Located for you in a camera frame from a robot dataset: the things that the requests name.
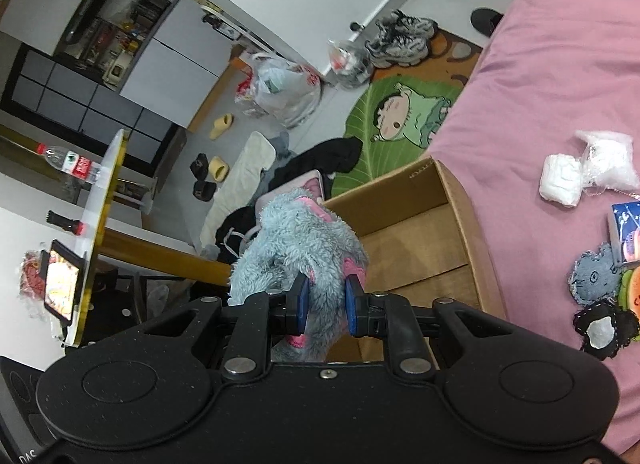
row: door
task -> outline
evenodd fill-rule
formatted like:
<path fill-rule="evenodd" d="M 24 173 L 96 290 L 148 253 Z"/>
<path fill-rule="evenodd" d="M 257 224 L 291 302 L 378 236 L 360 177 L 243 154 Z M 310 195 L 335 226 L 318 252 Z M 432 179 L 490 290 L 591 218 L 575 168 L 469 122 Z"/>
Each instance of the door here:
<path fill-rule="evenodd" d="M 52 55 L 82 0 L 11 0 L 0 30 Z"/>
<path fill-rule="evenodd" d="M 204 14 L 195 0 L 179 0 L 154 38 L 220 76 L 229 63 L 232 41 L 204 23 Z"/>
<path fill-rule="evenodd" d="M 217 76 L 152 38 L 120 95 L 186 128 L 216 81 Z"/>

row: round table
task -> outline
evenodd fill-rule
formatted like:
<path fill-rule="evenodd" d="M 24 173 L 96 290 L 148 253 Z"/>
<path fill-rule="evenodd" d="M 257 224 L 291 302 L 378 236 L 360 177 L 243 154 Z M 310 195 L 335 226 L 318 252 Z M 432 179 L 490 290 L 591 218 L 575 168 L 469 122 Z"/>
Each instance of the round table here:
<path fill-rule="evenodd" d="M 98 255 L 102 254 L 134 266 L 146 267 L 187 280 L 215 285 L 228 285 L 231 268 L 193 254 L 132 237 L 106 227 L 118 172 L 124 163 L 128 133 L 119 130 L 101 162 L 100 172 L 92 185 L 81 221 L 84 229 L 76 237 L 74 252 L 85 260 L 82 293 L 74 306 L 72 322 L 66 329 L 64 343 L 77 347 L 82 341 L 91 293 L 94 286 Z"/>

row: yellow slipper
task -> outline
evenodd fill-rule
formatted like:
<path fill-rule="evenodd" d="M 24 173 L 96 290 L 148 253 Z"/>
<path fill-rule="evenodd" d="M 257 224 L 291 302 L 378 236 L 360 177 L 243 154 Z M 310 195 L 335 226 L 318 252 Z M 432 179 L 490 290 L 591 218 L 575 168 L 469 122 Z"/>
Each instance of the yellow slipper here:
<path fill-rule="evenodd" d="M 219 157 L 214 157 L 209 163 L 209 173 L 214 181 L 222 182 L 229 173 L 229 165 Z"/>
<path fill-rule="evenodd" d="M 213 122 L 213 128 L 209 133 L 209 139 L 215 140 L 224 134 L 233 124 L 234 117 L 232 114 L 225 114 L 224 116 L 220 116 Z"/>

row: smartphone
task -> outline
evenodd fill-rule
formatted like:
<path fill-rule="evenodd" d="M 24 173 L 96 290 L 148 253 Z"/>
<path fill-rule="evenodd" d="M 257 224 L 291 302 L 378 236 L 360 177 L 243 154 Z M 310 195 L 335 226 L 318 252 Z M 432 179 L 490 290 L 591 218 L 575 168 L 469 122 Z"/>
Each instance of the smartphone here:
<path fill-rule="evenodd" d="M 45 281 L 44 308 L 67 327 L 73 319 L 74 305 L 82 293 L 84 259 L 60 241 L 54 240 L 45 267 L 46 274 L 42 275 Z"/>

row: bed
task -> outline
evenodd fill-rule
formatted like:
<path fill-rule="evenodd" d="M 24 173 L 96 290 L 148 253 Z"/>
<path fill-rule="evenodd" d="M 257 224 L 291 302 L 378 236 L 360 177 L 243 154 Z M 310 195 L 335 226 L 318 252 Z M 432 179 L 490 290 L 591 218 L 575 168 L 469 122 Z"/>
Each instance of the bed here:
<path fill-rule="evenodd" d="M 631 200 L 540 198 L 545 157 L 579 156 L 580 129 L 633 136 L 640 171 L 640 0 L 515 0 L 428 150 L 474 204 L 508 319 L 575 348 L 568 274 L 608 240 L 609 206 Z M 604 443 L 622 453 L 640 439 L 640 342 L 605 364 L 621 398 Z"/>

